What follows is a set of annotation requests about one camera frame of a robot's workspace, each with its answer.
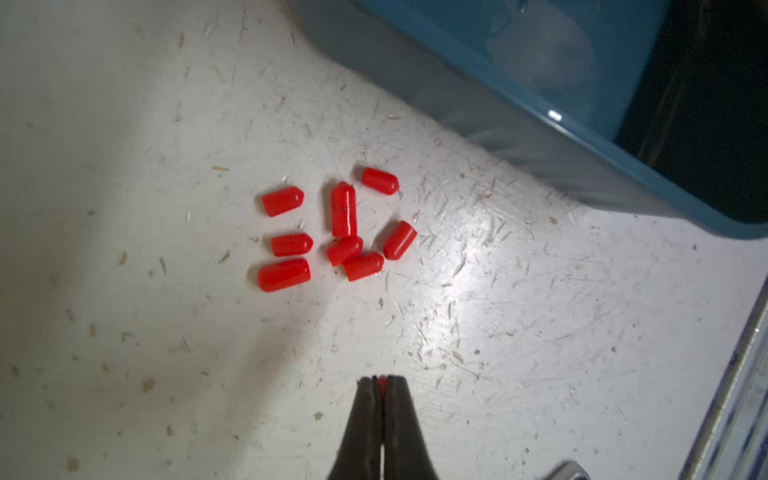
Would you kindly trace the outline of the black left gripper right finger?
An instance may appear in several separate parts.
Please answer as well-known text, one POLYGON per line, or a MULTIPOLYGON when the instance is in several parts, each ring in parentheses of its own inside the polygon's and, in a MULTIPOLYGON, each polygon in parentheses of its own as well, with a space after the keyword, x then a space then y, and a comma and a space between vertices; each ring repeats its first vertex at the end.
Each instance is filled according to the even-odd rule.
POLYGON ((431 479, 438 475, 421 432, 407 380, 390 375, 383 397, 384 478, 431 479))

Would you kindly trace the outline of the red sleeve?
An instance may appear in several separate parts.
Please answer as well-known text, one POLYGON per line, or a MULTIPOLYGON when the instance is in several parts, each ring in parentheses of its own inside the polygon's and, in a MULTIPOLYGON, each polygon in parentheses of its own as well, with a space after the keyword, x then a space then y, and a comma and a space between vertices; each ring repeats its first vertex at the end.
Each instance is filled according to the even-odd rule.
POLYGON ((387 196, 394 195, 400 189, 399 179, 395 175, 370 167, 363 170, 362 184, 387 196))
POLYGON ((384 257, 377 252, 357 255, 343 263, 347 279, 354 282, 378 274, 384 265, 384 257))
POLYGON ((336 240, 326 249, 326 256, 333 267, 355 258, 363 250, 364 242, 359 236, 347 236, 336 240))
POLYGON ((272 253, 279 258, 305 255, 313 245, 313 239, 306 233, 276 236, 270 240, 272 253))
POLYGON ((417 236, 418 232, 412 225, 406 221, 400 221, 384 242, 382 247, 384 257, 389 261, 400 260, 417 236))
POLYGON ((305 194, 300 188, 289 186, 262 195, 261 203, 268 217, 276 217, 299 208, 304 198, 305 194))
POLYGON ((267 293, 291 288, 310 279, 310 266, 304 258, 266 265, 257 274, 259 288, 267 293))
POLYGON ((341 181, 330 192, 331 231, 334 238, 357 235, 356 191, 341 181))

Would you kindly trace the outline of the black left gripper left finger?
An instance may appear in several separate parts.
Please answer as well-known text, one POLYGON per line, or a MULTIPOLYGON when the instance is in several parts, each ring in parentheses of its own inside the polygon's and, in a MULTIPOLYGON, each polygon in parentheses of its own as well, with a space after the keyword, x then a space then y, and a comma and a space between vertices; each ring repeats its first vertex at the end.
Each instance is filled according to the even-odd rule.
POLYGON ((328 479, 380 478, 384 406, 377 376, 357 383, 354 401, 328 479))

